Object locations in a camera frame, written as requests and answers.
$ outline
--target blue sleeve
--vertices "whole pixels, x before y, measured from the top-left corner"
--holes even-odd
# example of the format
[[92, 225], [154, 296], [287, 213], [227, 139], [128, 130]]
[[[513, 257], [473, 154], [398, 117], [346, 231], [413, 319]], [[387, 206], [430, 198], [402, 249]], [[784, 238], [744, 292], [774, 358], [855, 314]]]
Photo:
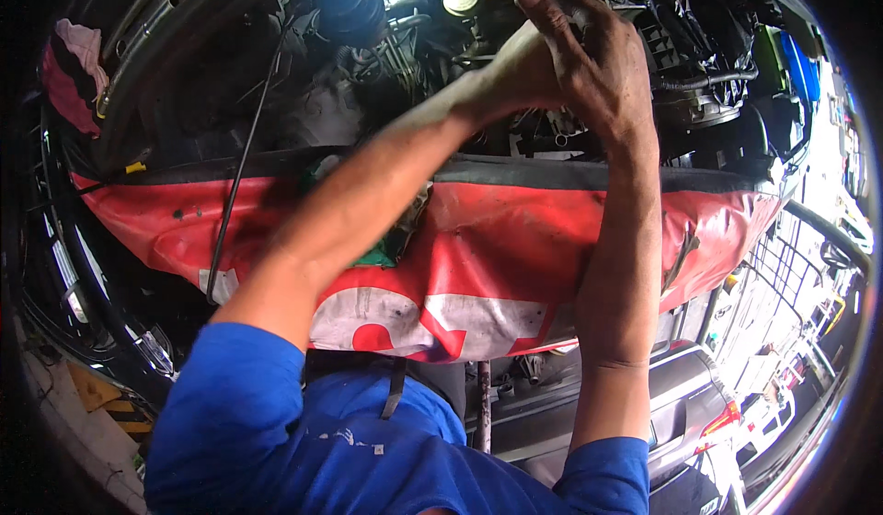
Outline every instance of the blue sleeve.
[[570, 453], [553, 489], [585, 513], [647, 513], [648, 451], [646, 441], [625, 436], [583, 444]]
[[291, 458], [286, 426], [303, 410], [303, 366], [303, 353], [277, 335], [207, 325], [154, 427], [144, 480], [150, 509], [217, 510], [272, 488], [271, 458]]

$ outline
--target engine bay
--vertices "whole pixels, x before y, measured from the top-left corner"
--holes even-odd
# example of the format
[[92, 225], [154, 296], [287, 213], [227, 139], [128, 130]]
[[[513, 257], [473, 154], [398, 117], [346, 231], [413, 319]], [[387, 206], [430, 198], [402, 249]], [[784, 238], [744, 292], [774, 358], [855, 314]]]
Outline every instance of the engine bay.
[[[768, 55], [786, 28], [776, 0], [602, 1], [644, 40], [661, 165], [773, 183], [796, 170], [810, 123]], [[130, 136], [160, 146], [145, 149], [154, 168], [238, 156], [272, 59], [252, 151], [356, 146], [488, 64], [524, 20], [513, 0], [263, 0], [138, 104]], [[604, 160], [566, 107], [510, 115], [461, 152]]]

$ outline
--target pink cloth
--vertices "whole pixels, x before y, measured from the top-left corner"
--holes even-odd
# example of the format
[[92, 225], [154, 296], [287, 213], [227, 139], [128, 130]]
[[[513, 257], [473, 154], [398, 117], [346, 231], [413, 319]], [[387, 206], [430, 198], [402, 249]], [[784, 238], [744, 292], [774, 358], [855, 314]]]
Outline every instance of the pink cloth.
[[56, 23], [56, 34], [64, 42], [67, 50], [77, 56], [83, 70], [95, 80], [95, 99], [97, 99], [108, 85], [107, 73], [98, 64], [98, 55], [102, 49], [102, 32], [84, 27], [82, 24], [72, 24], [68, 19], [61, 19]]

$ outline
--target engine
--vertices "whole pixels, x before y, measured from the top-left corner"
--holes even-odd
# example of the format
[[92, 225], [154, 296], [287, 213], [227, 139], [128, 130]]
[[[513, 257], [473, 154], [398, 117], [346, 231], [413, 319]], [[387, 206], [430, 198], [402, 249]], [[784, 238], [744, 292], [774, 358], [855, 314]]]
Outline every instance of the engine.
[[[758, 27], [781, 26], [774, 0], [603, 1], [644, 40], [663, 165], [769, 178], [774, 160], [788, 162], [794, 142], [788, 153], [773, 147], [757, 109], [764, 100], [749, 94], [760, 73], [752, 55]], [[524, 14], [513, 0], [271, 0], [249, 19], [249, 34], [286, 36], [266, 107], [274, 115], [266, 122], [273, 124], [262, 142], [264, 149], [293, 149], [363, 141], [465, 71], [492, 61]], [[182, 129], [200, 134], [250, 112], [265, 72], [252, 61], [267, 60], [273, 43], [252, 43], [246, 50], [252, 55], [243, 51], [232, 64], [226, 59], [226, 68], [236, 71], [224, 80], [217, 68], [184, 79], [182, 92], [205, 97], [208, 88], [214, 102], [179, 101]], [[799, 102], [783, 101], [781, 92], [763, 95], [778, 96], [777, 106], [803, 122]], [[463, 151], [603, 159], [599, 139], [566, 108], [512, 115]]]

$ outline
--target red fender cover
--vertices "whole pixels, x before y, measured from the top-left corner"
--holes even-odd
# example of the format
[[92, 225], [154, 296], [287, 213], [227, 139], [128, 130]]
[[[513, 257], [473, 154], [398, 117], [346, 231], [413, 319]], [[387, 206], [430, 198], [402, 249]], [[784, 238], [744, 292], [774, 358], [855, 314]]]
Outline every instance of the red fender cover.
[[[78, 188], [94, 181], [74, 174]], [[83, 195], [147, 266], [205, 289], [230, 180], [111, 185]], [[312, 346], [422, 361], [477, 361], [572, 339], [572, 303], [606, 193], [436, 181], [399, 266], [354, 268], [320, 297]], [[298, 199], [294, 180], [243, 178], [220, 270], [241, 282]], [[782, 206], [752, 190], [662, 194], [659, 310], [710, 291]]]

